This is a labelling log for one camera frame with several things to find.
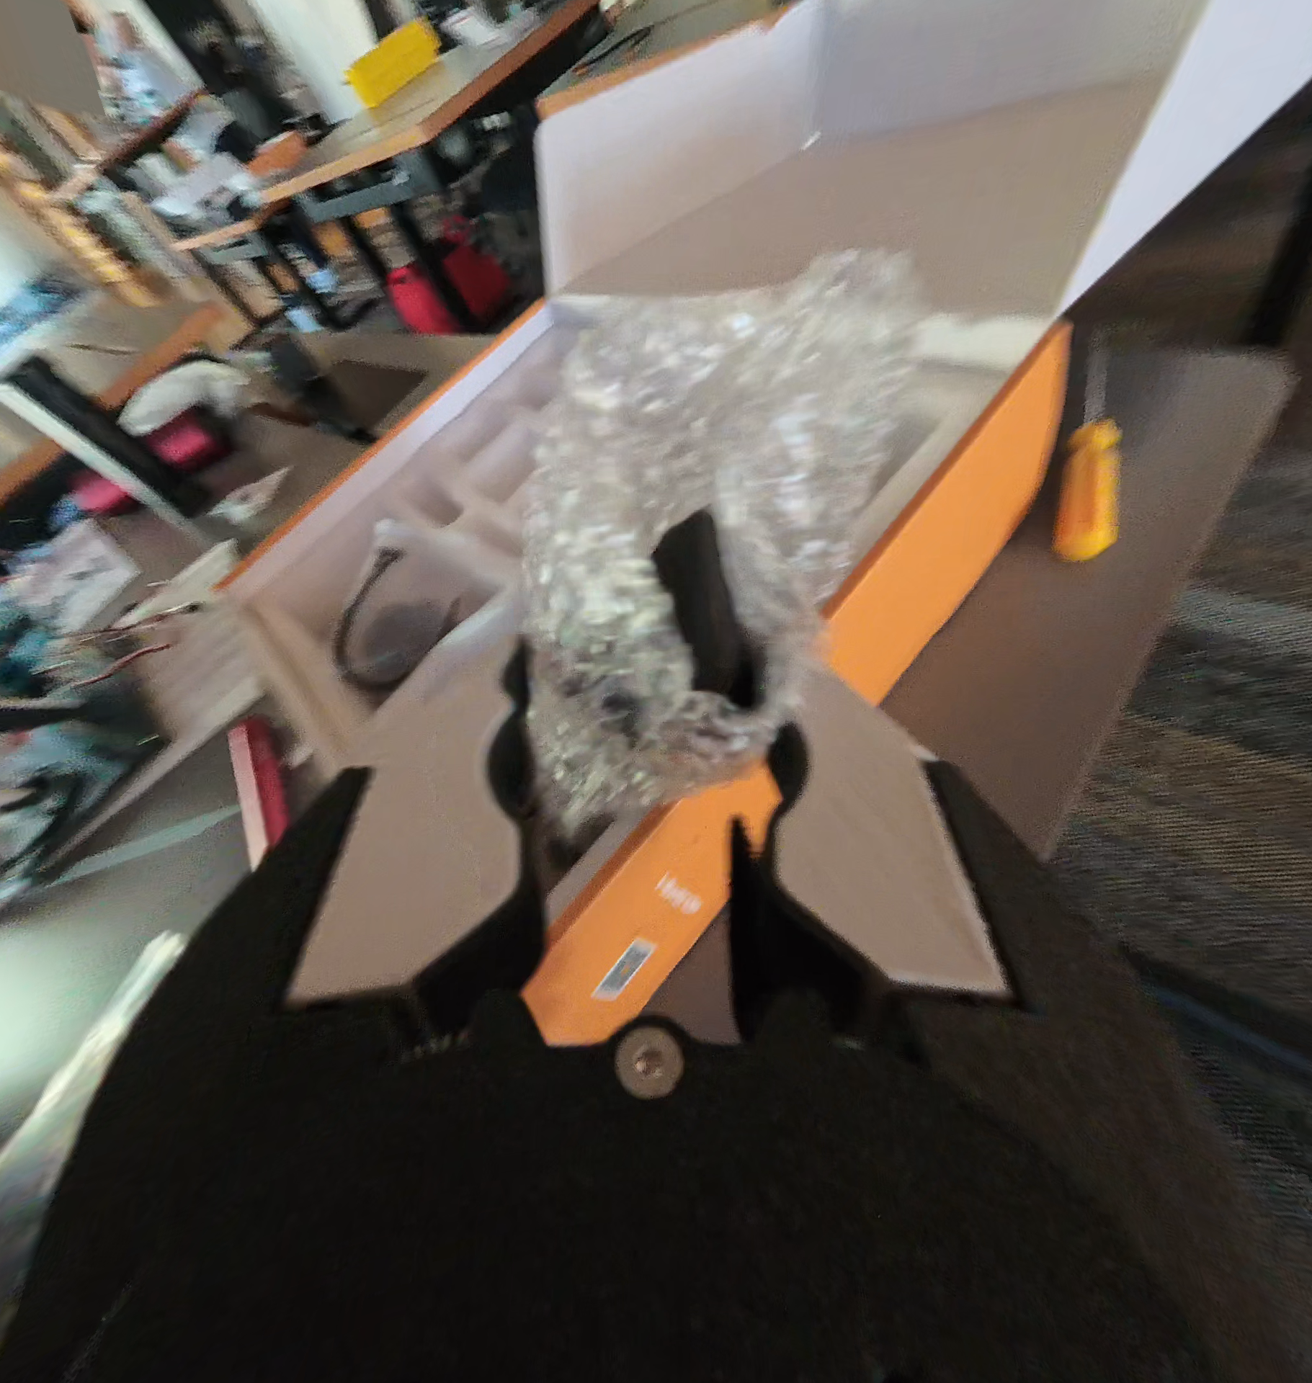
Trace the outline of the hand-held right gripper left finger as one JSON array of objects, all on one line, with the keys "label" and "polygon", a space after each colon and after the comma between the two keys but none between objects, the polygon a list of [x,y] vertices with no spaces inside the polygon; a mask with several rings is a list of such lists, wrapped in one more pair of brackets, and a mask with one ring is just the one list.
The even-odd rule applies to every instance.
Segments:
[{"label": "hand-held right gripper left finger", "polygon": [[493,649],[431,694],[402,692],[354,766],[369,780],[286,991],[297,1008],[405,998],[473,1012],[542,959],[528,859],[527,652]]}]

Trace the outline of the brown wooden table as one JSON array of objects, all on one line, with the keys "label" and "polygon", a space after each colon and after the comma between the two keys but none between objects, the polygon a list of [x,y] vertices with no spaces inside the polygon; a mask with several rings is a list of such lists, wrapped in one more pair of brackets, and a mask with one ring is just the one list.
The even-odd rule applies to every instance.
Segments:
[{"label": "brown wooden table", "polygon": [[195,252],[223,246],[258,229],[272,207],[298,195],[420,150],[467,118],[534,101],[578,61],[578,39],[599,16],[598,2],[555,4],[514,44],[446,53],[379,110],[343,122],[298,164],[263,183],[254,217],[181,237],[173,249]]}]

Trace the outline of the bubble wrap sheet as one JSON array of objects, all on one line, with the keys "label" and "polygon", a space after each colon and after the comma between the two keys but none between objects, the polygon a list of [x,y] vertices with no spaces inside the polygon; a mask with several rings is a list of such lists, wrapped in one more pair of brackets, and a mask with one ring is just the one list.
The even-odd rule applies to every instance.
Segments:
[{"label": "bubble wrap sheet", "polygon": [[[925,308],[908,255],[854,249],[775,286],[581,315],[542,411],[522,558],[527,731],[568,839],[734,780],[795,718]],[[764,661],[751,712],[692,689],[652,562],[698,510]]]}]

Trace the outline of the yellow handled screwdriver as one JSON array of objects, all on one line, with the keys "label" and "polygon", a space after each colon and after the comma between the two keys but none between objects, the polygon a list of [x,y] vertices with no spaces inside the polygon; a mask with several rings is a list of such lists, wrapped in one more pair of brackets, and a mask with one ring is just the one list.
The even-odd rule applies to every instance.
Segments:
[{"label": "yellow handled screwdriver", "polygon": [[1092,562],[1119,536],[1123,431],[1109,408],[1112,342],[1104,329],[1084,356],[1082,416],[1065,442],[1052,552],[1068,564]]}]

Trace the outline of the red electric screwdriver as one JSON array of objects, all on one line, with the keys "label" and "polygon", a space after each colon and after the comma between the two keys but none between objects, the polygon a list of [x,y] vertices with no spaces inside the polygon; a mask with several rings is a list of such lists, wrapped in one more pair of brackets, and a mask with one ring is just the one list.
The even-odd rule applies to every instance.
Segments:
[{"label": "red electric screwdriver", "polygon": [[227,746],[250,870],[257,871],[289,828],[284,769],[272,724],[263,715],[233,724]]}]

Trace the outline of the orange and white cardboard box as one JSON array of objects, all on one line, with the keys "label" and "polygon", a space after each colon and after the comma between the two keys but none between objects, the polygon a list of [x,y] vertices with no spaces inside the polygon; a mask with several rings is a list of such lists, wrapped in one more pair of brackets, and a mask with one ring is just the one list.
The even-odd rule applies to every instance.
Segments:
[{"label": "orange and white cardboard box", "polygon": [[[822,607],[814,670],[876,706],[1042,487],[1067,388],[1065,311],[1312,76],[1312,4],[1308,14],[1286,51],[1271,41],[1271,106],[1255,93],[1246,110],[1240,98],[1226,109],[1220,92],[1226,61],[1251,58],[1254,85],[1263,78],[1258,22],[1240,4],[800,4],[579,84],[534,138],[547,297],[516,325],[578,298],[775,286],[854,249],[908,255],[925,315],[1036,322],[1035,343],[1018,349],[942,471]],[[457,604],[397,599],[402,562],[380,525],[332,636],[337,672],[389,694],[375,718],[462,630]],[[474,1012],[391,996],[286,1001],[369,780],[354,754],[374,720],[238,897],[287,908],[275,1015],[385,1018],[450,1044]],[[781,791],[769,755],[781,734],[721,786],[568,839],[544,809],[527,731],[542,959],[519,995],[551,1046],[599,1047],[636,1021],[727,907],[747,833],[771,865]],[[903,988],[791,904],[805,916],[792,933],[808,934],[791,944],[792,962],[806,953],[837,965],[852,1004]]]}]

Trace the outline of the red bag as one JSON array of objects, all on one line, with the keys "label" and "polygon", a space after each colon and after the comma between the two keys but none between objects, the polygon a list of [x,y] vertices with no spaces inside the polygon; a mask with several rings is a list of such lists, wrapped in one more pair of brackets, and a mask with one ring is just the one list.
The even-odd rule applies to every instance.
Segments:
[{"label": "red bag", "polygon": [[504,320],[516,286],[502,261],[480,241],[473,218],[451,215],[425,234],[405,210],[394,226],[408,261],[388,272],[391,305],[419,335],[474,335]]}]

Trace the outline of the black power adapter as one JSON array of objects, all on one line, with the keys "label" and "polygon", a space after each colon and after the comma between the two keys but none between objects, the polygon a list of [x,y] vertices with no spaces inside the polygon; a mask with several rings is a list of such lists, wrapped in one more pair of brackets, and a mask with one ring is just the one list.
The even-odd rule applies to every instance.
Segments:
[{"label": "black power adapter", "polygon": [[698,510],[669,528],[652,562],[692,660],[692,689],[724,698],[740,712],[758,707],[764,661],[738,623],[713,515]]}]

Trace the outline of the yellow box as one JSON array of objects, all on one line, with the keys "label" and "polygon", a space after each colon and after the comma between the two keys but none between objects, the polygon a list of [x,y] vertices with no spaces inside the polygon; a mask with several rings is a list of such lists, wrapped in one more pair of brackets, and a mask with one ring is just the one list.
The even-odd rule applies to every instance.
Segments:
[{"label": "yellow box", "polygon": [[425,18],[403,24],[346,70],[345,78],[362,106],[380,109],[426,75],[442,56],[440,36]]}]

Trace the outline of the white foam box tray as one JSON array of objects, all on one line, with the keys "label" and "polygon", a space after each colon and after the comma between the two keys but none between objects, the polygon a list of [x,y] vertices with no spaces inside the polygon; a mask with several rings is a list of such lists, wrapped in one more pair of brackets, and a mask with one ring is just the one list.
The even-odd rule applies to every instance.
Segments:
[{"label": "white foam box tray", "polygon": [[[536,309],[470,366],[408,413],[332,487],[306,501],[255,549],[226,586],[246,640],[292,735],[321,780],[389,698],[337,672],[332,636],[369,569],[380,525],[405,549],[397,599],[459,606],[446,635],[405,681],[429,695],[480,652],[514,632],[522,521],[542,411],[558,394],[562,362],[593,298]],[[916,369],[900,423],[877,454],[866,502],[852,524],[863,558],[943,468],[948,451],[1001,390],[1036,322],[1018,315],[934,312],[917,329]]]}]

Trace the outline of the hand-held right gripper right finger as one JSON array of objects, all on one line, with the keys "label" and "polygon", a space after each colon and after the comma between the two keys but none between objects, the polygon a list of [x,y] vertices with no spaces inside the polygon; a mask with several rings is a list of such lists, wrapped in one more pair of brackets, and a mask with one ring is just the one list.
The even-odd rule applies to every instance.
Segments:
[{"label": "hand-held right gripper right finger", "polygon": [[905,988],[982,1001],[1011,985],[930,778],[939,760],[831,670],[814,670],[769,755],[784,894]]}]

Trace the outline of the black rectangular panel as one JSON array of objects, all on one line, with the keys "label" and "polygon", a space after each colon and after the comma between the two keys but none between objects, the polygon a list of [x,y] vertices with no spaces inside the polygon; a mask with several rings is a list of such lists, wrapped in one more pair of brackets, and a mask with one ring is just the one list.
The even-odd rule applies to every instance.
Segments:
[{"label": "black rectangular panel", "polygon": [[277,388],[301,416],[351,442],[377,440],[428,383],[420,368],[329,356],[309,337],[272,337],[266,354]]}]

